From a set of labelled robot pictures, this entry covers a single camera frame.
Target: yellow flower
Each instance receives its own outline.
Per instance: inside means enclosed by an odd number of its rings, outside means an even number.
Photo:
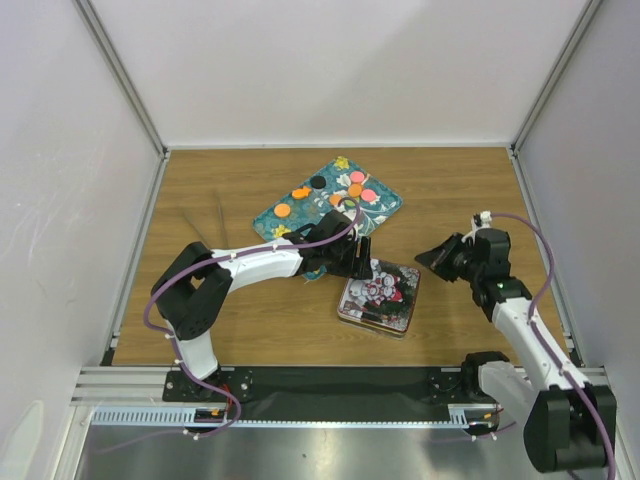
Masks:
[[[278,228],[274,228],[272,231],[275,238],[280,238],[285,233],[291,232],[291,229],[285,227],[284,225],[278,225]]]
[[[338,157],[333,164],[338,170],[349,168],[349,160],[347,159],[347,157]]]

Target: white wall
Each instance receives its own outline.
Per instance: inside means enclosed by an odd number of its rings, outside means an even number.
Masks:
[[[522,156],[577,340],[640,459],[640,3],[604,2]]]
[[[170,145],[510,142],[585,0],[94,0]]]
[[[40,480],[101,356],[158,158],[70,0],[1,10],[0,445],[43,400]]]

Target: black disc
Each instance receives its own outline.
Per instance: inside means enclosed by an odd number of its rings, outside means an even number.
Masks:
[[[316,189],[324,188],[327,186],[327,181],[321,175],[316,175],[311,178],[311,186]]]

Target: reflective metal surface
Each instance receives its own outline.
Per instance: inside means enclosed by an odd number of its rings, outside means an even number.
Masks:
[[[404,480],[548,479],[531,467],[518,428],[497,441],[471,442],[461,431],[417,429],[231,428],[194,442],[178,433],[107,454],[111,447],[163,429],[97,427],[77,480]],[[581,472],[583,480],[602,472]]]

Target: wooden tabletop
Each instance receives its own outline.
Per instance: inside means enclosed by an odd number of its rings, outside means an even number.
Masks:
[[[261,243],[252,220],[295,186],[344,155],[387,184],[404,205],[372,238],[372,257],[414,265],[454,232],[466,233],[481,210],[526,215],[515,174],[502,148],[372,148],[176,151],[158,196],[114,364],[168,364],[163,335],[147,330],[142,311],[151,286],[198,235],[186,212],[211,242],[223,246],[216,196],[229,245]],[[510,220],[494,223],[511,236],[512,274],[532,292],[545,275],[533,235]],[[469,352],[512,348],[471,300],[466,282],[423,273],[406,337],[395,340],[340,323],[336,313],[345,279],[325,275],[275,279],[242,288],[226,299],[212,328],[223,364],[244,365],[457,365]],[[540,311],[564,345],[548,295]],[[162,324],[157,310],[152,320]]]

